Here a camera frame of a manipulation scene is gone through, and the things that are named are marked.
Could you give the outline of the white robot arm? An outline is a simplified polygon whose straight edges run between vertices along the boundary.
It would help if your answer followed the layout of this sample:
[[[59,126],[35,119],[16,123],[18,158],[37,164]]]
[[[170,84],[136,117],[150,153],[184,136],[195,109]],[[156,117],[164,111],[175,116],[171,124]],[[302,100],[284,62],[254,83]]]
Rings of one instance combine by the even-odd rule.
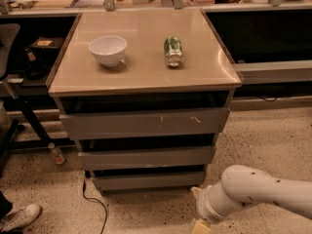
[[[218,183],[193,186],[197,220],[208,228],[229,215],[269,204],[312,219],[312,182],[274,177],[242,165],[226,168]]]

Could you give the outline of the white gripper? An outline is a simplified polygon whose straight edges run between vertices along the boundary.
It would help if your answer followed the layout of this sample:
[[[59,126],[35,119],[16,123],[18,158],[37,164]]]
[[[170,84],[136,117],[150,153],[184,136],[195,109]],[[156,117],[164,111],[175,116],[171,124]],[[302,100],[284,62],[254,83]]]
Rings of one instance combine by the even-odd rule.
[[[225,220],[227,195],[220,184],[205,188],[193,186],[191,192],[196,201],[196,211],[201,219],[192,221],[190,234],[211,234],[210,224],[218,224]]]

